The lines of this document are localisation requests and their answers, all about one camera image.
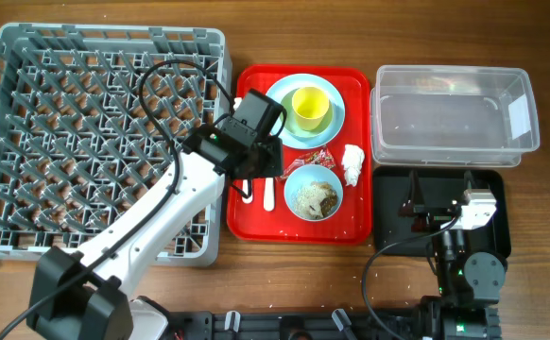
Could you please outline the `white plastic spoon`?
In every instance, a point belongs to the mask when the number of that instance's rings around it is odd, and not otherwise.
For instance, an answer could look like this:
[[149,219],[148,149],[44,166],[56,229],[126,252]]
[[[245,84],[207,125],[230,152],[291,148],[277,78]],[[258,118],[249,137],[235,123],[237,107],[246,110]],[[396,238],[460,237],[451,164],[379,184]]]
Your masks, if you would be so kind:
[[267,212],[272,212],[275,208],[274,178],[265,179],[263,207]]

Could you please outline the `yellow plastic cup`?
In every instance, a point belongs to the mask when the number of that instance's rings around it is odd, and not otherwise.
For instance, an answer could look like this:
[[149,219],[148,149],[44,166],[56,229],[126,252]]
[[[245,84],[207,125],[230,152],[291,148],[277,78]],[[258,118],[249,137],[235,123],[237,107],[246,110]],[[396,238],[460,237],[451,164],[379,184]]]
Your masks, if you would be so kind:
[[321,88],[301,87],[292,96],[292,108],[299,128],[313,130],[328,112],[330,100]]

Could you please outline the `light blue plate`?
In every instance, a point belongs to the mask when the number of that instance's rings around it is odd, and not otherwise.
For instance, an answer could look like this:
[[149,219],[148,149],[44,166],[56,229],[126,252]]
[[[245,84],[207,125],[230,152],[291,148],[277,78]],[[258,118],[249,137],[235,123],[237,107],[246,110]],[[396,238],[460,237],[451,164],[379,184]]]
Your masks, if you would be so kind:
[[280,134],[280,138],[285,146],[294,149],[312,149],[321,147],[331,142],[338,132],[342,129],[345,121],[345,104],[340,92],[328,80],[310,74],[295,74],[285,76],[276,81],[266,92],[271,99],[279,102],[282,106],[284,96],[290,91],[300,87],[321,88],[328,94],[331,103],[334,105],[334,119],[328,130],[320,136],[312,139],[298,139],[289,134],[285,129]]

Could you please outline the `small blue food bowl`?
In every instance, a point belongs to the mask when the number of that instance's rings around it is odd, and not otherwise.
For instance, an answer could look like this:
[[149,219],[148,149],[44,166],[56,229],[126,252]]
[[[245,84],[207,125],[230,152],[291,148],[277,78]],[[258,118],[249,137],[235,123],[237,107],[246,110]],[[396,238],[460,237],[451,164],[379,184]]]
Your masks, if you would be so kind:
[[299,219],[322,222],[341,208],[342,183],[335,172],[325,166],[303,165],[285,181],[284,201]]

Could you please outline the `light green bowl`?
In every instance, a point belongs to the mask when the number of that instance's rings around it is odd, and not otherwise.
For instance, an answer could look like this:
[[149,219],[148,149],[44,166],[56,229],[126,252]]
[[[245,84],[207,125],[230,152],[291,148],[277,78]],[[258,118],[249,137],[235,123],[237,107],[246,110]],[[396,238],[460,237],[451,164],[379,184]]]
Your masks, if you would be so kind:
[[335,108],[334,105],[330,101],[330,108],[318,127],[316,127],[313,130],[302,130],[297,125],[294,111],[292,108],[292,96],[296,90],[297,89],[287,93],[284,96],[284,99],[282,101],[282,104],[284,105],[288,113],[286,122],[284,124],[284,129],[289,134],[291,134],[292,136],[298,139],[312,139],[312,138],[316,138],[317,136],[323,135],[328,130],[329,126],[332,124],[332,121],[334,119],[334,112],[333,112],[333,109]]

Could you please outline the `white plastic fork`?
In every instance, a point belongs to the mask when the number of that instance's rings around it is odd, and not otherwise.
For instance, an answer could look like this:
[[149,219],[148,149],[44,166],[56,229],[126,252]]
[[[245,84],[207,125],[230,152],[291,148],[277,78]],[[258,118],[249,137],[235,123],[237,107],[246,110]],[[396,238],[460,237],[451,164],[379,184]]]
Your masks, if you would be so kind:
[[[242,98],[241,97],[236,97],[233,101],[233,108],[235,110],[237,110],[239,105],[241,104],[241,102],[242,102]],[[243,190],[242,202],[245,203],[245,204],[250,204],[253,200],[253,196],[252,196],[252,193],[251,193],[250,183],[247,179],[243,180],[242,190]]]

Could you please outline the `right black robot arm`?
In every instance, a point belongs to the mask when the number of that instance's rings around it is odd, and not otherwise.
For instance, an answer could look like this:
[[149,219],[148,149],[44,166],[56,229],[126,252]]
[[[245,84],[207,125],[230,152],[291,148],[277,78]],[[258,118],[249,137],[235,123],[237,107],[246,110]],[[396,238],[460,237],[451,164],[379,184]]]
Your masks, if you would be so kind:
[[411,229],[430,240],[439,295],[423,297],[412,315],[414,339],[494,339],[501,336],[492,305],[499,302],[507,262],[492,250],[471,246],[467,234],[484,228],[497,211],[491,190],[476,188],[465,175],[466,189],[446,207],[429,207],[416,171],[409,175],[402,217],[414,219]]

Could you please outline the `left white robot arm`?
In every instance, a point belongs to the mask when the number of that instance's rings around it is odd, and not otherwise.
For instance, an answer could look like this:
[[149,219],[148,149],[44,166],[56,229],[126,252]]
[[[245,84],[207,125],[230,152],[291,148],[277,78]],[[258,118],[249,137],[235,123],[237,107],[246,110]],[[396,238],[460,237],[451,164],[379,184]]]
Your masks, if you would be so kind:
[[76,251],[54,246],[38,260],[27,326],[45,339],[161,339],[168,312],[133,295],[157,255],[215,202],[229,179],[277,177],[287,112],[250,90],[237,111],[192,129],[158,182]]

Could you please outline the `grey dishwasher rack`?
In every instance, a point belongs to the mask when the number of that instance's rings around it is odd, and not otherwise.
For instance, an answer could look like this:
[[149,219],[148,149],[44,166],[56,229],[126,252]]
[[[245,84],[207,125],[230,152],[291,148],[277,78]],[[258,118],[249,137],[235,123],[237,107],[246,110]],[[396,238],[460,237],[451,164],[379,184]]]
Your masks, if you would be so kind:
[[74,250],[158,181],[186,133],[226,113],[215,28],[0,28],[0,260]]

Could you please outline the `black plastic tray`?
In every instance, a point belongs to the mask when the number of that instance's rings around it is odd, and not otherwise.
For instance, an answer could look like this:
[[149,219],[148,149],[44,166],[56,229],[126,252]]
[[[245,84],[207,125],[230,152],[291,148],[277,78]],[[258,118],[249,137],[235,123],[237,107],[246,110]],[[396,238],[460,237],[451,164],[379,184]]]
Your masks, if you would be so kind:
[[[373,171],[373,238],[380,249],[391,243],[416,235],[411,230],[413,220],[398,215],[407,201],[411,167],[381,166]],[[467,176],[473,177],[472,187],[488,188],[496,198],[496,212],[482,228],[465,234],[467,245],[474,250],[493,250],[507,258],[511,254],[505,187],[502,177],[493,170],[461,168],[418,168],[422,195],[427,207],[447,208],[462,197],[469,187]]]

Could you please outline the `crumpled white napkin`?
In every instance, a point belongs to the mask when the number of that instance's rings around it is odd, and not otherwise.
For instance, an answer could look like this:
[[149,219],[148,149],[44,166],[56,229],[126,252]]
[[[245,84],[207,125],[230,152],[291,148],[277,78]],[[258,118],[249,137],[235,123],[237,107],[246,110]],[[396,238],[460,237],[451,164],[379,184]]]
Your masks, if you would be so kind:
[[355,187],[358,183],[365,153],[363,149],[354,144],[346,144],[342,157],[344,179],[347,186]]

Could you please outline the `red snack wrapper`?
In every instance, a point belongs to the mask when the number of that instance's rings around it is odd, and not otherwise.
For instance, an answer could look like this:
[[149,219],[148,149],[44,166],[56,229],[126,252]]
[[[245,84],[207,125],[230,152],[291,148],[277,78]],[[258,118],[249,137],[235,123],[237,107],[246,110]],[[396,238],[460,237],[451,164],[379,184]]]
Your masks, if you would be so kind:
[[335,159],[330,150],[327,147],[322,147],[319,150],[308,152],[297,157],[292,161],[285,169],[281,176],[276,177],[277,181],[286,181],[290,175],[298,168],[316,164],[324,166],[330,170],[335,168]]

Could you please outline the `clear plastic bin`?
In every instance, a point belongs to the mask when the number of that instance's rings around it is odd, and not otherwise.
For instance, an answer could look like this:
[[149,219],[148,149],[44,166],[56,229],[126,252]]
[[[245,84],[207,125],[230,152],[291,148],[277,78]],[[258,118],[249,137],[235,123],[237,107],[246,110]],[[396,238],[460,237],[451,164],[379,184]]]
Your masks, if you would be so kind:
[[514,167],[541,145],[520,68],[384,65],[370,120],[372,157],[382,165]]

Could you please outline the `red plastic tray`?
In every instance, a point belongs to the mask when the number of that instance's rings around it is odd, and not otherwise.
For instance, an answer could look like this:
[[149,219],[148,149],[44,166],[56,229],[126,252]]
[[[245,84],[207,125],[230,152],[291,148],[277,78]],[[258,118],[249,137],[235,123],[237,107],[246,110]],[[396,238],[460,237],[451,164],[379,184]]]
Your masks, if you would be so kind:
[[345,118],[333,140],[325,140],[335,159],[333,172],[343,178],[341,165],[346,145],[357,145],[365,153],[358,184],[347,186],[339,194],[341,207],[322,222],[304,221],[286,206],[284,183],[274,182],[275,207],[263,207],[265,181],[252,183],[253,201],[246,204],[241,195],[227,193],[227,225],[238,238],[248,241],[354,245],[363,242],[372,227],[372,180],[370,156],[370,83],[360,71],[346,67],[307,65],[255,64],[244,70],[237,80],[237,95],[255,89],[267,94],[280,79],[299,74],[322,77],[329,81],[342,98]]

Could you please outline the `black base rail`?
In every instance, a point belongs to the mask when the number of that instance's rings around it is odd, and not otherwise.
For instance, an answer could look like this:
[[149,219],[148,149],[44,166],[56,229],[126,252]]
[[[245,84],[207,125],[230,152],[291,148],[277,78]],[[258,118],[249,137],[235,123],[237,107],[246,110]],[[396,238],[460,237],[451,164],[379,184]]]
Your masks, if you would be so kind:
[[343,309],[329,313],[225,314],[173,312],[163,339],[471,339],[501,340],[498,311],[439,307],[387,309],[374,318]]

